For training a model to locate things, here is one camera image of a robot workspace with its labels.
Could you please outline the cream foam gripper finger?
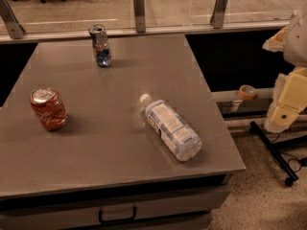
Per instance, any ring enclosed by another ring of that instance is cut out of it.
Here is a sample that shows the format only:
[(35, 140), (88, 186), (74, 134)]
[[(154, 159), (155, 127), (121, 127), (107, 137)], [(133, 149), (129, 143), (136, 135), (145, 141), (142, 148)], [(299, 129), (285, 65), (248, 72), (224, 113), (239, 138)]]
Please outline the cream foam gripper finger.
[(274, 36), (267, 39), (262, 48), (270, 52), (282, 52), (284, 50), (286, 32), (287, 28), (282, 28)]

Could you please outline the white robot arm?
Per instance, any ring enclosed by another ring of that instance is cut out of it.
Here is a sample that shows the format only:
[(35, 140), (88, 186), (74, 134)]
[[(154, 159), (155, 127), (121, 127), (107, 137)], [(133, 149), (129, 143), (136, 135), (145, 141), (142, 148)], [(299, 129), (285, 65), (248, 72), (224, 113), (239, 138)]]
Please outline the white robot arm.
[(307, 21), (305, 11), (296, 11), (288, 26), (268, 39), (263, 48), (282, 52), (295, 69), (279, 74), (272, 91), (265, 129), (280, 133), (288, 129), (307, 107)]

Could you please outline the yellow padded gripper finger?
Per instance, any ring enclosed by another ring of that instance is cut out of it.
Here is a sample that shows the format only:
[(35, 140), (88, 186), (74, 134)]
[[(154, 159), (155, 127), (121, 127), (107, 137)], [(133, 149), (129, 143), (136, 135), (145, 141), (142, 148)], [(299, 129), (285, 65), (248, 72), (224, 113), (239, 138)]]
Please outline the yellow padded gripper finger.
[(272, 92), (272, 103), (265, 130), (280, 133), (288, 129), (307, 107), (307, 68), (296, 67), (290, 74), (279, 74)]

